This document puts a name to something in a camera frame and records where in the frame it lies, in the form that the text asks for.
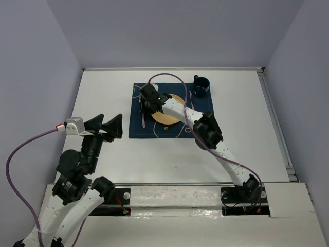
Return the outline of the pink handled fork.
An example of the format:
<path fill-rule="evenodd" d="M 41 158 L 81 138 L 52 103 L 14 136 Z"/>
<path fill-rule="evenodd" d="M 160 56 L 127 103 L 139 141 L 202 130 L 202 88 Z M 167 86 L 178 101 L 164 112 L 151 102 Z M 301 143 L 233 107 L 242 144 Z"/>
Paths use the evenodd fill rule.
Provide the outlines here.
<path fill-rule="evenodd" d="M 145 105 L 144 105 L 144 98 L 141 95 L 139 95 L 139 103 L 140 103 L 142 127 L 145 128 L 145 117 L 144 117 Z"/>

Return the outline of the pink handled knife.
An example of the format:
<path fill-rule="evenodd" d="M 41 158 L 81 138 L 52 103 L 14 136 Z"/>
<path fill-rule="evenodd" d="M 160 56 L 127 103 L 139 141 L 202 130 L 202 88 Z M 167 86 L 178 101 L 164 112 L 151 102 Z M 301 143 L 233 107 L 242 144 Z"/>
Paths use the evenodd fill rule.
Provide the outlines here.
<path fill-rule="evenodd" d="M 190 90 L 189 90 L 189 94 L 190 94 L 191 108 L 195 110 L 194 95 Z"/>

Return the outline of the yellow round plate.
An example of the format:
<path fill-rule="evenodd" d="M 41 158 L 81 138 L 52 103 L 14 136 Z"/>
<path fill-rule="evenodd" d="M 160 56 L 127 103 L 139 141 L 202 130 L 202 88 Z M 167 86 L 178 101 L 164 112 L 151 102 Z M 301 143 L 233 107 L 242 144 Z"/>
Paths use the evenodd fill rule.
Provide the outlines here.
<path fill-rule="evenodd" d="M 184 100 L 175 95 L 175 94 L 170 94 L 175 100 L 177 100 L 178 102 L 180 102 L 181 104 L 184 104 Z M 158 123 L 160 124 L 163 124 L 163 125 L 173 125 L 173 124 L 176 124 L 178 122 L 180 122 L 179 119 L 173 117 L 173 116 L 170 116 L 170 115 L 166 115 L 166 114 L 163 114 L 161 112 L 156 112 L 154 114 L 151 115 L 151 117 Z"/>

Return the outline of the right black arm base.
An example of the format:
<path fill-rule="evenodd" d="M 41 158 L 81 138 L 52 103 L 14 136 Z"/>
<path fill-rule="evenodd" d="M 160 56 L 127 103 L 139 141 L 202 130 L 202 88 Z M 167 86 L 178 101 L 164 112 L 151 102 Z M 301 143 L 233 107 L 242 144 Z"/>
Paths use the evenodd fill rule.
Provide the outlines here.
<path fill-rule="evenodd" d="M 221 188 L 221 203 L 223 216 L 270 216 L 270 209 L 265 188 L 257 189 L 256 195 L 252 199 L 243 200 L 237 194 L 235 187 Z"/>

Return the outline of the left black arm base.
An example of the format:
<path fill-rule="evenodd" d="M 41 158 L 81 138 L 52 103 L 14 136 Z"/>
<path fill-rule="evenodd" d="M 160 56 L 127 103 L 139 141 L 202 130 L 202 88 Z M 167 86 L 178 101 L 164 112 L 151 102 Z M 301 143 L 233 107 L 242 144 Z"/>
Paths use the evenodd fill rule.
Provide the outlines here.
<path fill-rule="evenodd" d="M 115 189 L 112 198 L 106 199 L 101 205 L 97 206 L 90 216 L 111 216 L 127 217 L 131 215 L 130 207 L 131 188 L 119 187 Z"/>

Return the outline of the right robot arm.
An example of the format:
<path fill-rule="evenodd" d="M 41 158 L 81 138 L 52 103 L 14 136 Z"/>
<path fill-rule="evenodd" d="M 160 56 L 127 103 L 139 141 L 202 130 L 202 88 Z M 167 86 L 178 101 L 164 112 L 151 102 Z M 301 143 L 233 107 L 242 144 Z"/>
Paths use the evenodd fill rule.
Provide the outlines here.
<path fill-rule="evenodd" d="M 252 200 L 260 185 L 252 171 L 240 164 L 230 152 L 222 131 L 212 112 L 202 113 L 180 103 L 167 93 L 160 94 L 150 83 L 140 90 L 141 112 L 162 113 L 186 124 L 197 145 L 210 152 L 231 177 L 237 197 L 248 202 Z"/>

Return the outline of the dark blue mug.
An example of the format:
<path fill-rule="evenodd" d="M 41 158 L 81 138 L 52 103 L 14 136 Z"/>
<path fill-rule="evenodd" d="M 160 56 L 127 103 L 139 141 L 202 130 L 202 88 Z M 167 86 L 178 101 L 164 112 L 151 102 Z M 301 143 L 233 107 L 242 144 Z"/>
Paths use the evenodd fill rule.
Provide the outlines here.
<path fill-rule="evenodd" d="M 193 93 L 198 98 L 207 96 L 207 92 L 210 88 L 210 81 L 206 77 L 194 75 L 193 80 Z"/>

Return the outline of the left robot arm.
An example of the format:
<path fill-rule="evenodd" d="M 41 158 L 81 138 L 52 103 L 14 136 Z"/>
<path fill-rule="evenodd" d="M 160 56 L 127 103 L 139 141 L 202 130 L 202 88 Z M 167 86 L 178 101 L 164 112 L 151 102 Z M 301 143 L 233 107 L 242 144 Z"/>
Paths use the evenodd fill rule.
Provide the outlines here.
<path fill-rule="evenodd" d="M 95 180 L 87 178 L 96 170 L 102 144 L 122 137 L 122 114 L 107 123 L 103 119 L 103 114 L 88 121 L 83 121 L 81 117 L 72 117 L 56 125 L 53 130 L 41 134 L 45 136 L 64 132 L 67 135 L 81 136 L 82 146 L 79 151 L 69 149 L 61 154 L 56 167 L 60 176 L 40 215 L 36 215 L 31 205 L 13 187 L 13 191 L 29 208 L 35 220 L 31 233 L 14 246 L 64 246 L 72 233 L 81 229 L 94 209 L 113 199 L 114 183 L 104 176 Z"/>

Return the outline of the navy whale placemat cloth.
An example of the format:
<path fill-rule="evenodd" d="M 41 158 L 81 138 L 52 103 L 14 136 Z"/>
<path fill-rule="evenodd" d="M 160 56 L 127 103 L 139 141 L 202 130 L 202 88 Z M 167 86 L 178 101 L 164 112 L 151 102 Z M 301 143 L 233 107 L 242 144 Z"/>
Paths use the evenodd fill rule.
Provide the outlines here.
<path fill-rule="evenodd" d="M 145 128 L 142 127 L 139 89 L 144 83 L 135 83 L 133 87 L 133 99 L 131 104 L 129 138 L 154 139 L 154 138 L 193 138 L 190 129 L 181 121 L 173 125 L 163 125 L 156 122 L 151 115 L 145 114 Z M 194 95 L 195 110 L 199 112 L 213 112 L 213 102 L 211 91 L 208 90 L 207 96 L 198 98 Z M 191 101 L 188 98 L 187 106 L 191 108 Z"/>

